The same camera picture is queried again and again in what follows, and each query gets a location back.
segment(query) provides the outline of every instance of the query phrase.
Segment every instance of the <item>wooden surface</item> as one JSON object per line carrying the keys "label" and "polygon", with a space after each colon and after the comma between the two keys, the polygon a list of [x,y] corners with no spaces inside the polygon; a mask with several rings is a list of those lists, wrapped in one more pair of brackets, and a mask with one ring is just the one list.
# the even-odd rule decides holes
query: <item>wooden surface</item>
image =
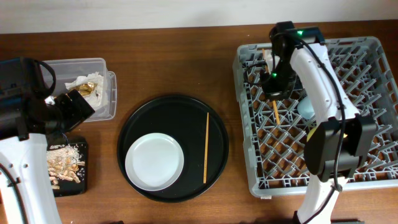
{"label": "wooden surface", "polygon": [[[326,38],[373,35],[398,74],[398,21],[297,24],[319,26]],[[85,123],[75,134],[90,145],[88,191],[57,198],[63,223],[252,223],[290,219],[303,196],[260,200],[248,190],[243,132],[232,62],[243,44],[268,42],[272,25],[189,29],[114,30],[0,35],[0,60],[23,55],[39,60],[102,57],[118,79],[118,108],[111,121]],[[127,117],[147,100],[168,93],[194,96],[223,119],[229,159],[217,183],[183,203],[154,202],[139,195],[119,171],[116,144]],[[398,188],[343,192],[333,219],[395,223]],[[0,210],[0,223],[5,222]]]}

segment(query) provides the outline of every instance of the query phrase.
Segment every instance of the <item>crumpled paper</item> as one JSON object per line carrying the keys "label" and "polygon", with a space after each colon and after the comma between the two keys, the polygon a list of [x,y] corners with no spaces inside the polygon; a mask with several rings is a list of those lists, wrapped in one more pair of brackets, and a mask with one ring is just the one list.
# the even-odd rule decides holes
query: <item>crumpled paper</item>
{"label": "crumpled paper", "polygon": [[71,90],[76,86],[87,84],[88,82],[95,83],[97,84],[97,86],[95,87],[94,91],[91,94],[83,97],[87,101],[87,103],[90,104],[90,106],[96,111],[101,107],[105,106],[106,104],[108,104],[106,100],[104,101],[103,104],[101,104],[102,98],[106,97],[106,93],[105,92],[103,93],[104,77],[100,75],[99,72],[92,73],[87,76],[79,76],[74,82],[65,83],[65,87],[67,88],[67,90]]}

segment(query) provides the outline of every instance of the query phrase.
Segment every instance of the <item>white wall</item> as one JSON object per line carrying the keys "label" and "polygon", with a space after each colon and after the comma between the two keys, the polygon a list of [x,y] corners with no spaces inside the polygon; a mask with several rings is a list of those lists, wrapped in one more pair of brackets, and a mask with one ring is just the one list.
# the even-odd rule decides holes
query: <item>white wall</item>
{"label": "white wall", "polygon": [[398,19],[398,0],[0,0],[0,33]]}

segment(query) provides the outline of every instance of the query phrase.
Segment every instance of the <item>robotic arm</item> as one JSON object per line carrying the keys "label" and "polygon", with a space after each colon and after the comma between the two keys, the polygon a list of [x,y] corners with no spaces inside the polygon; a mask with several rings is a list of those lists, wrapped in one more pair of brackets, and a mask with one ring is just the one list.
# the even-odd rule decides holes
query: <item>robotic arm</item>
{"label": "robotic arm", "polygon": [[[339,191],[364,164],[377,127],[371,116],[360,116],[348,99],[317,27],[296,29],[292,22],[280,22],[271,30],[270,38],[272,53],[279,61],[277,66],[275,57],[267,62],[272,74],[262,83],[263,92],[272,100],[288,98],[298,75],[317,120],[317,128],[304,149],[310,183],[294,221],[330,223]],[[340,134],[344,134],[341,143]]]}
{"label": "robotic arm", "polygon": [[[40,66],[52,75],[50,88]],[[61,223],[45,135],[69,132],[95,111],[76,90],[46,104],[55,82],[46,63],[30,58],[0,62],[0,191],[9,223]]]}

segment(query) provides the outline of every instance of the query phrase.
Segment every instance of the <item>gold wrapper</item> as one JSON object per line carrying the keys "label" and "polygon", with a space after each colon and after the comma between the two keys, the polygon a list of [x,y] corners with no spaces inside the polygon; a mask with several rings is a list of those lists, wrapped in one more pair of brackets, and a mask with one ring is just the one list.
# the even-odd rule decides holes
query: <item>gold wrapper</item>
{"label": "gold wrapper", "polygon": [[73,87],[70,90],[77,90],[82,96],[88,96],[95,90],[96,86],[97,86],[96,83],[88,82],[86,84]]}

